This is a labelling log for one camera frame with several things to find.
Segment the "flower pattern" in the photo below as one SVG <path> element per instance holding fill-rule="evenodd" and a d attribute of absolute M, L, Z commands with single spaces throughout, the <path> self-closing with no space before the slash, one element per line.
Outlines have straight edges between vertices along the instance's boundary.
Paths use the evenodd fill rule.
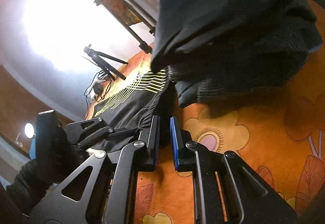
<path fill-rule="evenodd" d="M 232 111 L 222 117 L 211 117 L 205 107 L 198 118 L 185 121 L 183 128 L 191 133 L 192 139 L 206 146 L 210 151 L 224 153 L 227 150 L 242 149 L 249 140 L 249 131 L 237 124 L 238 112 Z"/>
<path fill-rule="evenodd" d="M 143 224 L 172 224 L 172 220 L 165 213 L 159 212 L 155 216 L 145 215 L 142 219 Z"/>
<path fill-rule="evenodd" d="M 284 195 L 280 192 L 278 192 L 278 195 L 280 197 L 282 197 L 283 200 L 285 200 L 293 209 L 295 209 L 295 206 L 296 206 L 296 198 L 295 197 L 291 197 L 289 199 L 285 199 L 284 198 Z"/>

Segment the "black cable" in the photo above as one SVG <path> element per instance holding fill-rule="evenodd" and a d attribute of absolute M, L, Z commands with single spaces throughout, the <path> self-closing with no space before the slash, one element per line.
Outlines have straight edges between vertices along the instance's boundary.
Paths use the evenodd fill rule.
<path fill-rule="evenodd" d="M 82 55 L 80 55 L 82 58 L 85 58 L 87 61 L 89 61 L 89 62 L 91 62 L 93 65 L 96 65 L 97 67 L 99 67 L 97 64 L 95 64 L 94 62 L 92 62 L 91 60 L 89 60 L 88 58 L 86 58 L 86 57 L 84 57 L 84 56 L 82 56 Z"/>
<path fill-rule="evenodd" d="M 110 80 L 109 85 L 106 87 L 106 91 L 104 93 L 104 96 L 99 95 L 100 96 L 100 100 L 104 100 L 105 99 L 105 97 L 106 97 L 107 93 L 110 91 L 111 87 L 112 87 L 112 80 Z"/>
<path fill-rule="evenodd" d="M 98 76 L 99 73 L 100 73 L 100 71 L 99 71 L 98 73 L 95 74 L 95 76 L 94 76 L 93 80 L 91 81 L 90 85 L 87 87 L 87 89 L 86 89 L 85 92 L 83 93 L 83 95 L 86 97 L 86 103 L 87 103 L 87 115 L 86 115 L 86 118 L 88 117 L 88 114 L 89 114 L 89 105 L 88 105 L 88 100 L 87 100 L 87 98 L 88 98 L 88 95 L 90 94 L 90 92 L 89 92 L 89 93 L 86 95 L 86 92 L 87 92 L 88 88 L 91 87 L 91 85 L 93 84 L 93 82 L 94 82 L 96 76 Z"/>
<path fill-rule="evenodd" d="M 104 71 L 100 71 L 100 73 L 98 74 L 98 79 L 109 81 L 110 77 Z"/>

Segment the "cable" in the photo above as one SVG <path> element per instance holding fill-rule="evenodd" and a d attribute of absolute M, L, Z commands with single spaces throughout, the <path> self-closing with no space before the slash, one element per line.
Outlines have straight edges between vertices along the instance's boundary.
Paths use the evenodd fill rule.
<path fill-rule="evenodd" d="M 97 67 L 99 67 L 97 64 L 95 64 L 94 62 L 92 62 L 91 60 L 89 60 L 88 58 L 86 58 L 86 57 L 84 57 L 84 56 L 82 56 L 82 55 L 80 55 L 82 58 L 85 58 L 87 61 L 89 61 L 89 62 L 91 62 L 93 65 L 96 65 Z"/>
<path fill-rule="evenodd" d="M 105 76 L 107 76 L 107 74 L 106 74 L 103 70 L 97 72 L 97 73 L 95 74 L 93 80 L 91 81 L 90 85 L 87 87 L 87 89 L 86 89 L 85 92 L 83 93 L 83 95 L 86 97 L 86 104 L 87 104 L 87 115 L 86 115 L 86 118 L 88 117 L 88 114 L 89 114 L 89 105 L 90 105 L 90 102 L 88 102 L 88 100 L 89 100 L 88 96 L 89 96 L 89 94 L 91 93 L 91 90 L 90 90 L 90 92 L 89 92 L 88 94 L 86 94 L 86 93 L 87 93 L 88 88 L 91 87 L 91 85 L 93 84 L 95 78 L 97 77 L 99 80 L 104 80 L 103 82 L 100 82 L 99 84 L 102 84 L 102 83 L 105 83 L 105 82 L 107 82 L 107 81 L 110 81 L 109 85 L 106 87 L 106 91 L 105 91 L 104 96 L 102 97 L 101 95 L 99 95 L 101 100 L 104 100 L 104 99 L 105 99 L 107 93 L 110 91 L 110 89 L 111 89 L 111 87 L 112 87 L 112 80 L 111 80 L 111 79 L 105 79 L 105 78 L 104 78 Z"/>
<path fill-rule="evenodd" d="M 83 93 L 83 95 L 86 97 L 86 103 L 87 103 L 87 115 L 86 115 L 86 118 L 88 117 L 88 114 L 89 114 L 89 105 L 88 105 L 88 100 L 87 100 L 87 98 L 88 98 L 88 95 L 90 94 L 90 92 L 89 92 L 87 95 L 86 95 L 86 93 L 87 93 L 88 88 L 91 87 L 91 85 L 93 84 L 93 82 L 94 82 L 96 76 L 97 76 L 99 73 L 100 73 L 100 71 L 99 71 L 98 73 L 95 74 L 95 76 L 94 76 L 93 80 L 91 81 L 90 85 L 86 88 L 85 92 Z"/>
<path fill-rule="evenodd" d="M 105 99 L 105 97 L 106 97 L 107 93 L 110 91 L 111 87 L 112 87 L 112 80 L 110 80 L 109 85 L 106 87 L 106 91 L 104 93 L 104 96 L 99 95 L 100 96 L 100 100 L 98 100 L 98 101 L 97 101 L 97 99 L 95 99 L 97 103 L 100 102 L 101 100 L 104 100 Z"/>

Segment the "ceiling light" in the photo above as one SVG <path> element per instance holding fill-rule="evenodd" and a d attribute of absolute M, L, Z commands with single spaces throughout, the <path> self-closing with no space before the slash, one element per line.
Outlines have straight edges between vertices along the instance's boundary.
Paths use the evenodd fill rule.
<path fill-rule="evenodd" d="M 33 127 L 32 124 L 27 123 L 25 125 L 25 134 L 26 134 L 26 136 L 28 138 L 30 138 L 30 139 L 33 138 L 33 136 L 34 136 L 34 127 Z"/>

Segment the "blue gripper pad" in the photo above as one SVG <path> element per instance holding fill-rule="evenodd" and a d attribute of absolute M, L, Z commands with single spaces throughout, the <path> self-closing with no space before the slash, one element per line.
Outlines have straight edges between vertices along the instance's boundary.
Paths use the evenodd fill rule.
<path fill-rule="evenodd" d="M 175 170 L 176 171 L 179 169 L 178 143 L 177 143 L 177 132 L 176 132 L 177 129 L 179 130 L 178 124 L 175 124 L 174 117 L 171 117 L 170 118 L 170 135 L 172 137 L 173 155 L 174 155 L 174 166 L 175 166 Z"/>

